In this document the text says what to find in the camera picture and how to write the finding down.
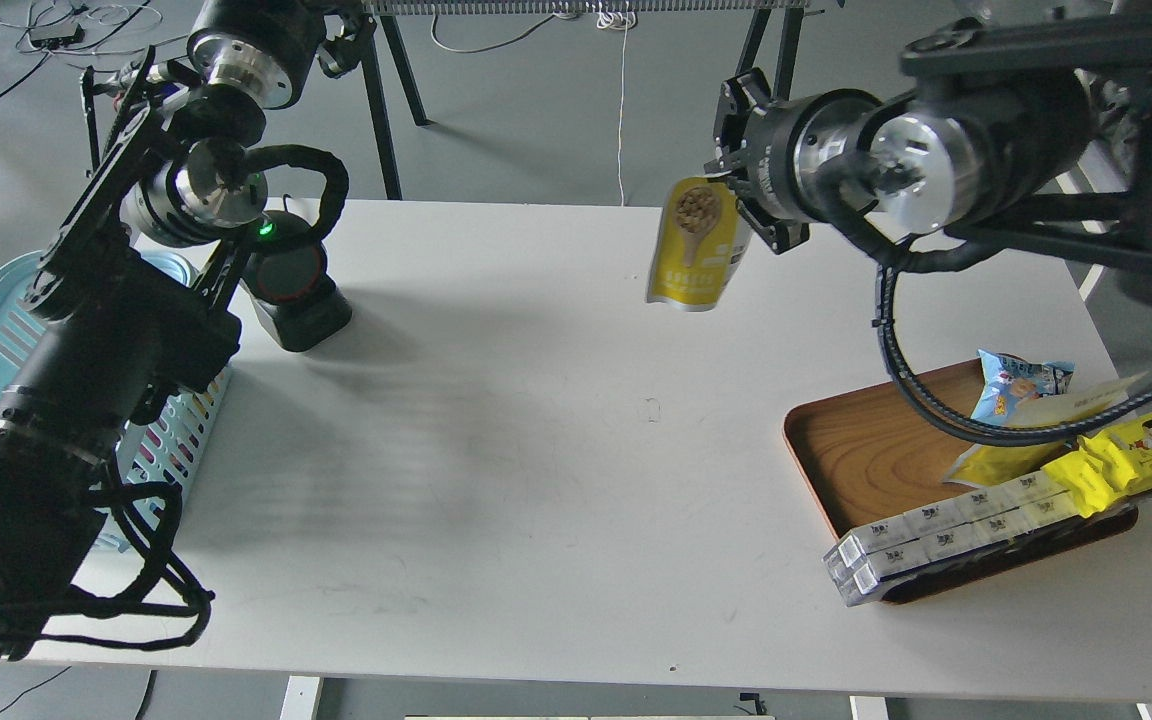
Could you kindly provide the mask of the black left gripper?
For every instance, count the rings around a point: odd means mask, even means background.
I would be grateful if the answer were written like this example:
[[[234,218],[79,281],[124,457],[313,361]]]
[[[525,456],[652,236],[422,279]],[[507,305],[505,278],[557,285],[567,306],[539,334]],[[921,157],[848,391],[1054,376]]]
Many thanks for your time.
[[[205,85],[229,85],[262,109],[298,103],[311,65],[338,79],[355,69],[379,71],[376,14],[366,8],[329,8],[340,20],[326,37],[323,15],[301,1],[206,1],[187,40],[187,58]]]

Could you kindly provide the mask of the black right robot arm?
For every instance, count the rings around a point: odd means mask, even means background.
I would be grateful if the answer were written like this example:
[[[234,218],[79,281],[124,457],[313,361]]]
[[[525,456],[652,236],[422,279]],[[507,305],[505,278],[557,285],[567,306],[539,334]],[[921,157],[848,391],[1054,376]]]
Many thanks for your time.
[[[909,44],[914,88],[778,99],[751,68],[723,82],[708,176],[774,252],[832,225],[882,268],[967,270],[1015,249],[1123,272],[1152,306],[1152,12],[983,26]],[[1082,73],[1126,90],[1132,173],[1117,192],[1046,195],[1097,132]]]

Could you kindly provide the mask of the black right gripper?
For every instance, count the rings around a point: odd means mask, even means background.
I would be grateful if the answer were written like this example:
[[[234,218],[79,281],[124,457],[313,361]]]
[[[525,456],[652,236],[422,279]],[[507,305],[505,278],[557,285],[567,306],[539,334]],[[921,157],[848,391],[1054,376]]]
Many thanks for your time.
[[[803,247],[810,225],[826,220],[817,187],[823,164],[854,150],[852,127],[881,106],[859,88],[785,101],[773,100],[761,68],[741,70],[719,85],[713,158],[704,176],[730,176],[737,214],[776,256]]]

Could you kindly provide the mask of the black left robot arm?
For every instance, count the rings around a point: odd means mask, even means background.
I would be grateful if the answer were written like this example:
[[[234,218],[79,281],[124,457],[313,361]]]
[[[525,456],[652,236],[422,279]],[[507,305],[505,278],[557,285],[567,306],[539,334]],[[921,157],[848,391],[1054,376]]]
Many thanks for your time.
[[[116,445],[200,393],[238,351],[237,288],[262,327],[301,353],[351,306],[325,238],[343,213],[344,164],[262,146],[266,111],[300,99],[314,61],[347,70],[361,1],[207,1],[188,37],[184,91],[157,103],[143,55],[109,145],[38,260],[26,311],[41,340],[0,396],[0,661],[52,639],[54,617],[187,617],[138,651],[194,644],[214,596],[173,548],[182,488],[127,483]]]

